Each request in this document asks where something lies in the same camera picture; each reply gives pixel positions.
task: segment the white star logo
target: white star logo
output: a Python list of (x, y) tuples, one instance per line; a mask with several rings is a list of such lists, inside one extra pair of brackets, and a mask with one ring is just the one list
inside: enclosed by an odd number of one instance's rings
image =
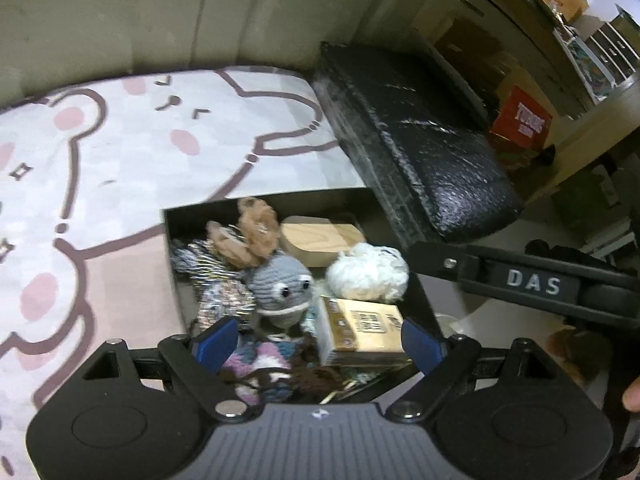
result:
[(331, 415), (331, 413), (329, 413), (324, 408), (319, 408), (318, 410), (311, 412), (311, 415), (313, 416), (313, 418), (316, 418), (317, 420), (322, 420), (323, 418), (327, 418), (329, 415)]

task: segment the toy mouth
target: toy mouth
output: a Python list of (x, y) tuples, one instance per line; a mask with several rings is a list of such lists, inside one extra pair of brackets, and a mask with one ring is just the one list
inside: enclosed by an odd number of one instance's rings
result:
[(256, 312), (261, 316), (286, 316), (287, 314), (295, 314), (296, 312), (300, 312), (302, 310), (306, 310), (309, 308), (309, 302), (305, 301), (303, 303), (290, 306), (289, 308), (283, 308), (282, 310), (264, 310), (263, 308), (257, 308)]

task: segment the gray ribbed panel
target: gray ribbed panel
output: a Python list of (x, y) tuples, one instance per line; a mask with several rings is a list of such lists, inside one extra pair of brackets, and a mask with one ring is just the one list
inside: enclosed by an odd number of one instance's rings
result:
[(174, 480), (468, 480), (417, 426), (384, 419), (374, 404), (269, 404), (260, 418), (218, 429)]

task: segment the white yarn ball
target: white yarn ball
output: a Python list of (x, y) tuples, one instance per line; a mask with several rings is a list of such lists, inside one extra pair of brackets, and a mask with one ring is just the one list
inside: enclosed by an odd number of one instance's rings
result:
[(359, 243), (340, 253), (326, 279), (339, 298), (395, 303), (406, 291), (409, 268), (400, 251)]

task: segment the open box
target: open box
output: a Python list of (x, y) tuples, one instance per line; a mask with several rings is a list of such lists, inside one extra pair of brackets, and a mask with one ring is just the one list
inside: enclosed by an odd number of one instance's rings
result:
[[(341, 221), (349, 219), (362, 231), (368, 243), (398, 249), (401, 247), (382, 207), (369, 189), (359, 187), (314, 190), (263, 195), (258, 198), (273, 207), (279, 220), (288, 216), (315, 216)], [(175, 239), (206, 238), (207, 221), (215, 220), (223, 225), (235, 224), (238, 217), (237, 199), (166, 209), (164, 226), (167, 243)], [(188, 328), (196, 318), (198, 301), (188, 280), (173, 269), (172, 277), (175, 303), (185, 327)], [(442, 335), (417, 275), (410, 274), (407, 291), (404, 299), (398, 304), (398, 309), (405, 319), (411, 317), (429, 332)], [(369, 402), (409, 379), (417, 371), (415, 366), (409, 364), (343, 397), (340, 402)]]

